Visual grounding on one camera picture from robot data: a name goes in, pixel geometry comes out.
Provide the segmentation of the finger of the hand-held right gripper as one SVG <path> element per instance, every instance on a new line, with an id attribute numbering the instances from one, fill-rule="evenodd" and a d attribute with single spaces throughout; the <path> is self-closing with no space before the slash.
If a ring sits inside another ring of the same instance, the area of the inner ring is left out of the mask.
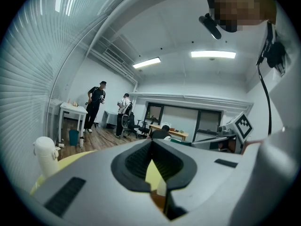
<path id="1" fill-rule="evenodd" d="M 235 149 L 235 137 L 212 137 L 195 141 L 191 146 L 198 149 Z"/>

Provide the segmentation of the teal waste bin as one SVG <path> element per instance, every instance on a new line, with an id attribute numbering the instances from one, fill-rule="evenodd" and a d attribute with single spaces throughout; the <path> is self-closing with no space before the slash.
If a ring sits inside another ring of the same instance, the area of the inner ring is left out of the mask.
<path id="1" fill-rule="evenodd" d="M 79 140 L 79 131 L 78 130 L 69 130 L 69 142 L 70 146 L 76 146 Z"/>

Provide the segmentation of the white cabinet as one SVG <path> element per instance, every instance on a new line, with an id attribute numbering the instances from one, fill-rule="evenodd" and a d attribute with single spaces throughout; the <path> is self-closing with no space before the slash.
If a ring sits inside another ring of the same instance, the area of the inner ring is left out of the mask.
<path id="1" fill-rule="evenodd" d="M 117 117 L 118 117 L 118 113 L 109 112 L 105 110 L 102 117 L 102 126 L 103 127 L 107 127 L 108 125 L 116 126 Z"/>

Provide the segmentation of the glass partition with blinds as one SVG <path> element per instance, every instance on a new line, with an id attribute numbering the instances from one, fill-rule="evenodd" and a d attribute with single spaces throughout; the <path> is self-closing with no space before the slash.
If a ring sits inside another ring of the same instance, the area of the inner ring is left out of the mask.
<path id="1" fill-rule="evenodd" d="M 0 44 L 0 163 L 15 183 L 38 167 L 32 142 L 70 88 L 99 28 L 124 0 L 27 0 Z"/>

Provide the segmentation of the small white table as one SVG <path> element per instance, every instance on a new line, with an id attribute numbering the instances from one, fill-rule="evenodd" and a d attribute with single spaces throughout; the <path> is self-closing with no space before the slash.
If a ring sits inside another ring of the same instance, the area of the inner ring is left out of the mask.
<path id="1" fill-rule="evenodd" d="M 82 106 L 73 106 L 72 104 L 63 102 L 60 105 L 60 113 L 59 113 L 58 143 L 62 142 L 62 123 L 63 123 L 63 114 L 65 112 L 74 113 L 79 116 L 77 130 L 80 131 L 80 137 L 83 137 L 84 124 L 87 115 L 86 109 Z"/>

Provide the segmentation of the black chest clip device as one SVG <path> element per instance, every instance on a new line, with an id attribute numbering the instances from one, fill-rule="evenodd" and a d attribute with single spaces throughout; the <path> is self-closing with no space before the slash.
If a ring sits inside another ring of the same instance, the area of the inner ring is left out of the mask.
<path id="1" fill-rule="evenodd" d="M 273 29 L 273 25 L 267 22 L 266 38 L 263 43 L 262 50 L 256 62 L 256 68 L 260 74 L 260 64 L 266 59 L 270 68 L 275 68 L 280 76 L 285 74 L 285 55 L 284 45 L 277 40 L 277 32 Z"/>

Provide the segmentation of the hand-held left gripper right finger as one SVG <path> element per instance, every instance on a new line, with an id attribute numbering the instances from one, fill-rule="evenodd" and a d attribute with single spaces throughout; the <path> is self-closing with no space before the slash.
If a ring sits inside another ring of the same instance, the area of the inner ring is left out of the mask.
<path id="1" fill-rule="evenodd" d="M 151 155 L 166 182 L 163 216 L 151 226 L 230 226 L 237 198 L 226 185 L 242 156 L 152 140 Z"/>

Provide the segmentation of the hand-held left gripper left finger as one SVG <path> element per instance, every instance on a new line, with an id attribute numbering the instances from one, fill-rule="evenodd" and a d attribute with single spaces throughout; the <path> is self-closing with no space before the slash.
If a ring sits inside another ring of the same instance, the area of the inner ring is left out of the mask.
<path id="1" fill-rule="evenodd" d="M 127 190 L 111 172 L 112 160 L 137 145 L 131 142 L 88 153 L 46 179 L 33 193 L 45 206 L 71 178 L 85 181 L 60 219 L 72 226 L 166 226 L 169 220 L 150 193 Z"/>

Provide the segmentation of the long ceiling light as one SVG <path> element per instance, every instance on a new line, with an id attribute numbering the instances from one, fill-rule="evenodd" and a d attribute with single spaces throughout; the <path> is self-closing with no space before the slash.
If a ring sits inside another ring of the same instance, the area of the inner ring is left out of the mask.
<path id="1" fill-rule="evenodd" d="M 156 57 L 156 58 L 153 58 L 153 59 L 149 59 L 149 60 L 134 64 L 133 67 L 135 69 L 138 69 L 138 68 L 141 68 L 141 67 L 145 67 L 145 66 L 149 66 L 149 65 L 153 65 L 153 64 L 158 64 L 160 62 L 161 62 L 160 58 Z"/>
<path id="2" fill-rule="evenodd" d="M 227 51 L 215 51 L 215 50 L 206 50 L 206 51 L 192 51 L 191 57 L 209 57 L 209 58 L 230 58 L 234 59 L 236 57 L 235 52 Z"/>

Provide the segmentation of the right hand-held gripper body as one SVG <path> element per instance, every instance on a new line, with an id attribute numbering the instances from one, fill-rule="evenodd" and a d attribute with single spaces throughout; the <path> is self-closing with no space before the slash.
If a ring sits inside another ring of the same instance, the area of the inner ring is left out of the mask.
<path id="1" fill-rule="evenodd" d="M 217 130 L 217 137 L 210 142 L 210 150 L 220 152 L 241 153 L 253 126 L 246 114 L 241 112 Z"/>

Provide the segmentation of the black framed window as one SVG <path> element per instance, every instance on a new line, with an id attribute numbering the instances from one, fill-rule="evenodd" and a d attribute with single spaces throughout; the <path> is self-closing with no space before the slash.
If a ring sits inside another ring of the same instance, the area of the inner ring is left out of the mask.
<path id="1" fill-rule="evenodd" d="M 148 102 L 144 112 L 148 124 L 164 126 L 171 130 L 188 133 L 186 141 L 212 137 L 220 126 L 222 113 L 219 111 L 193 109 L 183 106 Z"/>

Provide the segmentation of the black office chair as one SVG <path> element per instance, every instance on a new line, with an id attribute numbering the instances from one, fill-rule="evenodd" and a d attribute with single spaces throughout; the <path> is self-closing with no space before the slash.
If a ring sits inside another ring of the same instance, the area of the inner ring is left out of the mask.
<path id="1" fill-rule="evenodd" d="M 128 136 L 131 134 L 137 135 L 136 129 L 139 129 L 140 126 L 135 124 L 135 116 L 133 112 L 131 112 L 130 115 L 123 116 L 123 123 L 125 125 L 124 132 L 127 133 Z"/>
<path id="2" fill-rule="evenodd" d="M 146 128 L 146 125 L 148 123 L 145 121 L 142 121 L 142 127 L 139 127 L 138 130 L 141 132 L 141 134 L 137 135 L 137 137 L 143 137 L 144 139 L 147 137 L 150 129 Z"/>

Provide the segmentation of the ceiling air vent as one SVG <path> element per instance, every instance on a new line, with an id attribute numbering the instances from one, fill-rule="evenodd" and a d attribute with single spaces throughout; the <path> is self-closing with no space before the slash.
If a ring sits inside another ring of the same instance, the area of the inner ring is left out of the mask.
<path id="1" fill-rule="evenodd" d="M 124 60 L 118 54 L 116 54 L 113 50 L 111 50 L 110 48 L 106 48 L 106 50 L 104 51 L 104 54 L 106 54 L 106 55 L 110 56 L 111 58 L 115 59 L 120 64 L 124 63 Z"/>

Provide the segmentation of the white insulated bottle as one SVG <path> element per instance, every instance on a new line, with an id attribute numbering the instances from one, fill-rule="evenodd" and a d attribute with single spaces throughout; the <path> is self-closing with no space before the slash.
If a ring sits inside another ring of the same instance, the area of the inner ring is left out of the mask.
<path id="1" fill-rule="evenodd" d="M 44 179 L 56 174 L 59 171 L 58 150 L 53 140 L 49 137 L 39 137 L 33 146 Z"/>

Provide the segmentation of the light wooden table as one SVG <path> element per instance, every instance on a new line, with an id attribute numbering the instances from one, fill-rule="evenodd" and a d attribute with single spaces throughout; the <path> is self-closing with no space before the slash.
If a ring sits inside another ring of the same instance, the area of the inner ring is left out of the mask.
<path id="1" fill-rule="evenodd" d="M 152 132 L 152 131 L 155 131 L 155 130 L 161 130 L 161 126 L 159 126 L 159 125 L 154 125 L 154 124 L 150 124 L 149 125 L 149 134 Z M 169 132 L 168 132 L 170 135 L 172 135 L 172 136 L 176 136 L 176 137 L 180 137 L 182 140 L 186 140 L 186 138 L 188 137 L 188 133 L 186 133 L 186 132 L 177 132 L 177 131 L 175 131 L 175 130 L 170 130 Z"/>

